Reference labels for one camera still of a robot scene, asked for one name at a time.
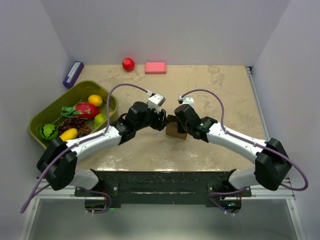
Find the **brown cardboard box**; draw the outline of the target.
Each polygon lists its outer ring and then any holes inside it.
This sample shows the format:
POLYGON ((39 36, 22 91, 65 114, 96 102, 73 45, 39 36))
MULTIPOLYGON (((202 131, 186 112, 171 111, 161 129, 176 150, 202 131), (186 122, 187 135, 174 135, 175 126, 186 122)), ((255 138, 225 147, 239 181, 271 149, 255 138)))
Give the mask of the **brown cardboard box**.
POLYGON ((165 135, 181 140, 186 140, 187 133, 180 133, 180 130, 183 130, 183 128, 180 125, 180 122, 178 121, 177 117, 175 115, 168 115, 167 120, 169 121, 169 123, 166 125, 165 135))

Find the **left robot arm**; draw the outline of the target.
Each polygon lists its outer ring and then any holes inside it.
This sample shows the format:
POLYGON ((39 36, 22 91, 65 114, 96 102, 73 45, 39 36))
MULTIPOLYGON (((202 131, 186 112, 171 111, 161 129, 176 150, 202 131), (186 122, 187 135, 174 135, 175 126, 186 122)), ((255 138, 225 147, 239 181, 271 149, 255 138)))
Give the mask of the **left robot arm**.
POLYGON ((99 196, 104 184, 97 175, 77 168, 77 163, 107 148, 122 145, 136 136, 137 131, 150 127, 162 131, 169 123, 164 109, 156 110, 146 103, 137 101, 109 127, 87 136, 63 141, 55 138, 40 157, 37 168, 55 191, 68 185, 85 188, 92 196, 99 196))

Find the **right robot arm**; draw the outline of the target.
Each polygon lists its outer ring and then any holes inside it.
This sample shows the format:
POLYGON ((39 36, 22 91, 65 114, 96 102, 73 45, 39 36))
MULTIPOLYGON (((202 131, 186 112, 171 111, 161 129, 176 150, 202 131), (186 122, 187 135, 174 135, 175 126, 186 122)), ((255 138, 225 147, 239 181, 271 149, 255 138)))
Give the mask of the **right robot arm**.
POLYGON ((183 130, 194 139, 225 147, 254 164, 246 169, 231 170, 212 187, 213 192, 233 197, 241 189, 255 185, 276 191, 292 167, 287 160, 264 149, 268 147, 287 157, 286 151, 277 139, 264 141, 253 138, 248 143, 248 136, 233 130, 229 134, 225 133, 220 122, 208 116, 200 118, 189 104, 180 105, 174 110, 174 114, 183 130))

